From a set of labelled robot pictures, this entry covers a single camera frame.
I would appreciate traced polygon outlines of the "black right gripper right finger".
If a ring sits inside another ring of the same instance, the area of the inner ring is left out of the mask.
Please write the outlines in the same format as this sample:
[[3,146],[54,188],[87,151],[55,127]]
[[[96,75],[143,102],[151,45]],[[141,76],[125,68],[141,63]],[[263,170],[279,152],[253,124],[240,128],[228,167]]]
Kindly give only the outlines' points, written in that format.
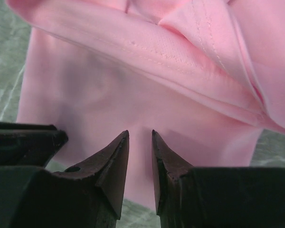
[[152,132],[163,228],[285,228],[285,168],[194,167]]

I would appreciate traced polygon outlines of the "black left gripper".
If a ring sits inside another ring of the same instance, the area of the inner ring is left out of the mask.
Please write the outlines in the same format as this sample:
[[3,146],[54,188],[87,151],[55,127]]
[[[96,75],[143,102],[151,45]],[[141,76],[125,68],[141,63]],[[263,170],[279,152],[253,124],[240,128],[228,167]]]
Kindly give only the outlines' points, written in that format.
[[46,167],[67,142],[54,125],[0,122],[0,165]]

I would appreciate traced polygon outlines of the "pink t shirt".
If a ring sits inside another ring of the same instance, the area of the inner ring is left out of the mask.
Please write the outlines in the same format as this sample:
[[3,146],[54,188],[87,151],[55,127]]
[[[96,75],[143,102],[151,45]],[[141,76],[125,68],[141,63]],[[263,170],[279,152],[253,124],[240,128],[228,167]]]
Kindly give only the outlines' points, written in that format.
[[9,0],[32,27],[17,121],[76,164],[130,134],[124,196],[155,209],[151,134],[195,166],[248,166],[285,134],[285,0]]

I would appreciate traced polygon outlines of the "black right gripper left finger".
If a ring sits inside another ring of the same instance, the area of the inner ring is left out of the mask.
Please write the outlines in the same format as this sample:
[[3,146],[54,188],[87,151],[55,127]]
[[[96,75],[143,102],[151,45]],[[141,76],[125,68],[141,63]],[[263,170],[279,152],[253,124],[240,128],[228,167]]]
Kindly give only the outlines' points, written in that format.
[[65,171],[0,165],[0,228],[113,228],[121,217],[129,133]]

